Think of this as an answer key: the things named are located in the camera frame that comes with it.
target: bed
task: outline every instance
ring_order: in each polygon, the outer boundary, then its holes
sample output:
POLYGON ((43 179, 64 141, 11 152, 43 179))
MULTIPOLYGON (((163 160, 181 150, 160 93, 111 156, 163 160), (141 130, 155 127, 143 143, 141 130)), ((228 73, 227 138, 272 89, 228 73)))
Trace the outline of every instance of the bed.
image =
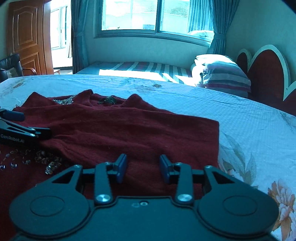
POLYGON ((134 77, 196 86, 189 69, 153 62, 95 62, 76 74, 134 77))
POLYGON ((294 241, 296 117, 291 115, 295 112, 290 105, 295 103, 296 93, 292 90, 295 85, 289 85, 286 79, 288 67, 281 61, 282 55, 270 48, 253 59, 247 50, 238 56, 238 64, 252 81, 256 101, 167 81, 76 74, 26 76, 4 81, 0 83, 0 106, 12 110, 16 105, 21 106, 34 91, 55 97, 92 89, 94 93, 122 98, 136 93, 157 108, 217 120, 220 123, 219 168, 274 198, 280 216, 272 234, 278 240, 294 241), (273 68, 259 71, 269 66, 269 61, 273 68), (277 90, 279 86, 287 90, 277 90), (276 100, 272 100, 274 93, 278 94, 276 100))

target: floor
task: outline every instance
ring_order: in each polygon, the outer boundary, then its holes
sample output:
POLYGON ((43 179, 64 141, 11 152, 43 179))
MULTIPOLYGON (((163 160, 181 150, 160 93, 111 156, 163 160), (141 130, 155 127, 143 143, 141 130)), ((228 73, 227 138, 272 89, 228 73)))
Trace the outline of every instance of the floor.
POLYGON ((52 50, 52 65, 54 69, 73 66, 73 58, 68 58, 68 48, 52 50))
POLYGON ((61 74, 73 74, 73 70, 60 70, 61 74))

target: pillow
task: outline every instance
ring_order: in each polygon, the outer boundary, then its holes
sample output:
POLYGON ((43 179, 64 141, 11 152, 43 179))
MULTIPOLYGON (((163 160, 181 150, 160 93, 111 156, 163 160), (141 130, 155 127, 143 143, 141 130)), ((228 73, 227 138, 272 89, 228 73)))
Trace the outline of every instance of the pillow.
POLYGON ((199 37, 209 37, 214 38, 214 32, 210 30, 193 30, 188 33, 188 35, 199 36, 199 37))
POLYGON ((196 56, 196 65, 203 66, 202 80, 205 88, 247 98, 251 81, 230 58, 218 54, 196 56))
POLYGON ((192 73, 192 78, 194 78, 195 86, 196 87, 201 87, 204 88, 203 84, 203 69, 204 66, 196 63, 196 59, 194 60, 194 64, 191 65, 191 73, 192 73))

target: mattress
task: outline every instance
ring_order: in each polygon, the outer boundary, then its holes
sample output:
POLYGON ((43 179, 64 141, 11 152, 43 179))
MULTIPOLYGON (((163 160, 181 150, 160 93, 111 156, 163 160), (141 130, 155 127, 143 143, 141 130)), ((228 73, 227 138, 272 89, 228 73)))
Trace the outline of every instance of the mattress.
POLYGON ((95 62, 76 74, 133 77, 196 86, 189 69, 153 62, 95 62))
POLYGON ((83 90, 144 101, 177 114, 220 123, 218 165, 224 172, 267 193, 280 216, 272 234, 296 238, 296 117, 238 96, 157 80, 100 75, 26 76, 0 83, 0 106, 12 110, 32 92, 46 97, 75 95, 83 90))

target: chair armrest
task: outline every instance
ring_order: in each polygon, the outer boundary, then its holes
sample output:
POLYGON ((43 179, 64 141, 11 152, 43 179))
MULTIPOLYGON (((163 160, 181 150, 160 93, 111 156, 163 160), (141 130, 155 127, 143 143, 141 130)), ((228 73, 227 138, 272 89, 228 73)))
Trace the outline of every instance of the chair armrest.
POLYGON ((37 72, 36 72, 36 70, 35 70, 35 69, 33 69, 33 68, 24 68, 24 67, 22 67, 22 69, 23 69, 23 70, 30 70, 30 71, 32 71, 32 72, 33 72, 33 75, 37 75, 37 72))

